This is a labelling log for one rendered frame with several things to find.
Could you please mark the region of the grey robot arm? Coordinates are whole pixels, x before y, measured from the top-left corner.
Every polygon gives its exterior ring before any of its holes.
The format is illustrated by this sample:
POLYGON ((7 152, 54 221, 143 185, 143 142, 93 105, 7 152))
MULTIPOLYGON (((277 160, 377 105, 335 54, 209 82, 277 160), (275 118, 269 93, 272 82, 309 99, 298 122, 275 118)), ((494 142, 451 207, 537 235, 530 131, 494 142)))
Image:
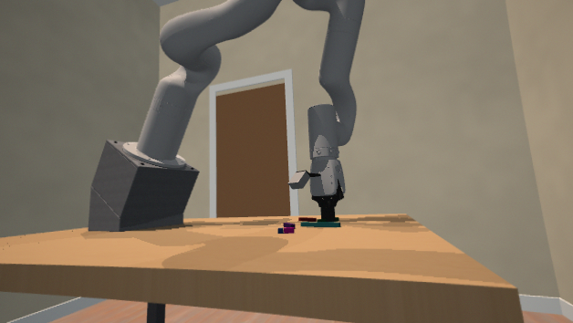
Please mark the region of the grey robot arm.
MULTIPOLYGON (((177 153, 196 100, 221 66, 216 44, 244 36, 262 25, 281 1, 228 0, 168 21, 161 29, 161 48, 181 66, 159 82, 139 141, 126 142, 122 149, 143 162, 182 168, 186 161, 177 153)), ((337 159, 339 146, 349 142, 356 119, 357 104, 349 74, 365 0, 293 1, 306 10, 330 13, 318 80, 333 105, 311 106, 307 121, 310 160, 337 159)))

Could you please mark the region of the turquoise rod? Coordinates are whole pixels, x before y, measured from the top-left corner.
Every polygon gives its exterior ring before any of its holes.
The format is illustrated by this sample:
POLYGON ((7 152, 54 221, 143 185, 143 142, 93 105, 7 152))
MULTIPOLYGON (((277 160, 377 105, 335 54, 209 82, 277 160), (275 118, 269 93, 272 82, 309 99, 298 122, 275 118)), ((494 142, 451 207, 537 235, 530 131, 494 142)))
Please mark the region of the turquoise rod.
POLYGON ((309 223, 302 222, 301 226, 305 227, 340 227, 340 223, 309 223))

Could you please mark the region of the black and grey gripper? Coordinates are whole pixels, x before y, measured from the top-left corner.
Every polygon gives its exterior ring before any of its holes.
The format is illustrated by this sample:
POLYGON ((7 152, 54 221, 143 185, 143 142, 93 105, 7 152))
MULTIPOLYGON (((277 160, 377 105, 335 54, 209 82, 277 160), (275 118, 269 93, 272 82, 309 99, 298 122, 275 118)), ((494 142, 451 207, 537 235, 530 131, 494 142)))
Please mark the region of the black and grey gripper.
POLYGON ((327 222, 334 222, 335 207, 337 202, 344 198, 343 194, 346 191, 340 160, 332 158, 313 160, 310 173, 321 175, 309 178, 311 199, 317 201, 321 209, 321 219, 326 218, 327 222))

